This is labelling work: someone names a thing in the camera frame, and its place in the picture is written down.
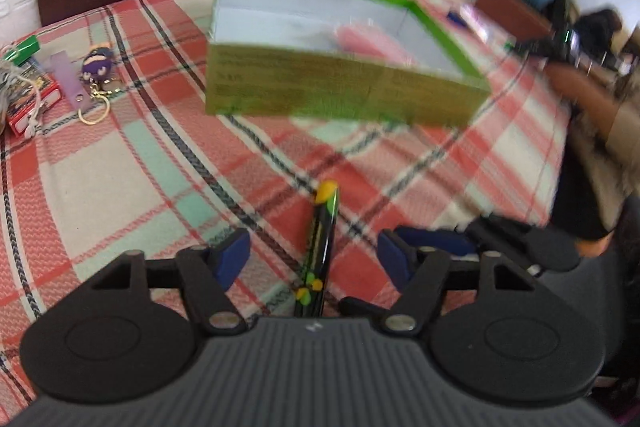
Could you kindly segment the small green box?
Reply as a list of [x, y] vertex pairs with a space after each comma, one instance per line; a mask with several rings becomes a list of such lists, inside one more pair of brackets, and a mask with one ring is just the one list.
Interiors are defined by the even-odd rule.
[[33, 55], [40, 50], [40, 43], [35, 35], [31, 35], [21, 42], [11, 44], [8, 50], [3, 53], [3, 60], [21, 67]]

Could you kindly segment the person in beige clothing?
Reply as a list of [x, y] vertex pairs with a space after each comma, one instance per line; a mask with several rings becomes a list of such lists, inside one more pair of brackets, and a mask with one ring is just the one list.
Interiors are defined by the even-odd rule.
[[572, 65], [544, 68], [550, 87], [573, 104], [551, 223], [597, 242], [639, 193], [639, 73], [608, 86]]

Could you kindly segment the black marker with yellow cap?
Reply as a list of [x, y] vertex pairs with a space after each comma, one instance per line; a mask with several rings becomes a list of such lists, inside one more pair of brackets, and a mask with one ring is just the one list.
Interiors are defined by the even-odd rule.
[[340, 188], [337, 182], [322, 181], [314, 195], [306, 258], [300, 285], [295, 291], [294, 317], [321, 317], [323, 313], [338, 205]]

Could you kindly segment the pink item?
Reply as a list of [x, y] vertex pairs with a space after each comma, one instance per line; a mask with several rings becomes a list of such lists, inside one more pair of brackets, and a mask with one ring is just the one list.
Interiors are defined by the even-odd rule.
[[338, 47], [345, 53], [401, 66], [418, 64], [411, 53], [378, 26], [350, 23], [337, 26], [333, 33]]

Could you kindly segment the green cardboard box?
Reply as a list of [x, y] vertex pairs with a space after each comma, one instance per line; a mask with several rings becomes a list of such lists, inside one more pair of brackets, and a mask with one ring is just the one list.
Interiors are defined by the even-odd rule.
[[[343, 52], [334, 29], [371, 24], [418, 64]], [[414, 0], [214, 0], [210, 115], [296, 116], [464, 127], [491, 87]]]

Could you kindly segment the plaid bed blanket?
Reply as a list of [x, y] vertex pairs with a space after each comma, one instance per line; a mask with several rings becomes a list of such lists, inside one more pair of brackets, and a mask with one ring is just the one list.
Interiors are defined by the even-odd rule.
[[549, 217], [567, 110], [544, 78], [462, 30], [452, 36], [491, 97], [464, 130], [357, 121], [209, 116], [206, 32], [213, 0], [126, 0], [37, 31], [40, 55], [115, 53], [125, 90], [93, 127], [66, 103], [35, 138], [1, 139], [1, 417], [34, 394], [18, 344], [35, 319], [122, 251], [152, 258], [235, 227], [252, 254], [231, 298], [247, 317], [285, 314], [303, 261], [311, 195], [341, 187], [330, 303], [388, 306], [378, 231], [455, 227], [497, 211]]

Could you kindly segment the red card box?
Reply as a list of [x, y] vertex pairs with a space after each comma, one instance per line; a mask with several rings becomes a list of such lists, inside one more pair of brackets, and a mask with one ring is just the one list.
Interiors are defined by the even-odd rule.
[[29, 129], [34, 134], [41, 114], [62, 100], [58, 83], [35, 59], [30, 58], [20, 67], [18, 79], [10, 72], [1, 73], [1, 93], [6, 100], [6, 122], [16, 136]]

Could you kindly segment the brown wooden furniture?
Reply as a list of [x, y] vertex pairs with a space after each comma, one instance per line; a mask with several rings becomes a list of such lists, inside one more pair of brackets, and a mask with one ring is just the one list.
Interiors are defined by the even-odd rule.
[[475, 0], [474, 5], [516, 40], [552, 35], [551, 23], [521, 0]]

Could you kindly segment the purple cartoon keychain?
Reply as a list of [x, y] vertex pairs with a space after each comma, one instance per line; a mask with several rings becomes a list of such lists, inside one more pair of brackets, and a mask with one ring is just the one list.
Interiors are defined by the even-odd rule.
[[81, 62], [80, 80], [88, 89], [93, 103], [103, 107], [102, 113], [89, 119], [80, 108], [77, 111], [79, 120], [86, 126], [95, 126], [111, 113], [111, 97], [122, 92], [122, 83], [113, 76], [115, 72], [114, 51], [107, 43], [93, 46]]

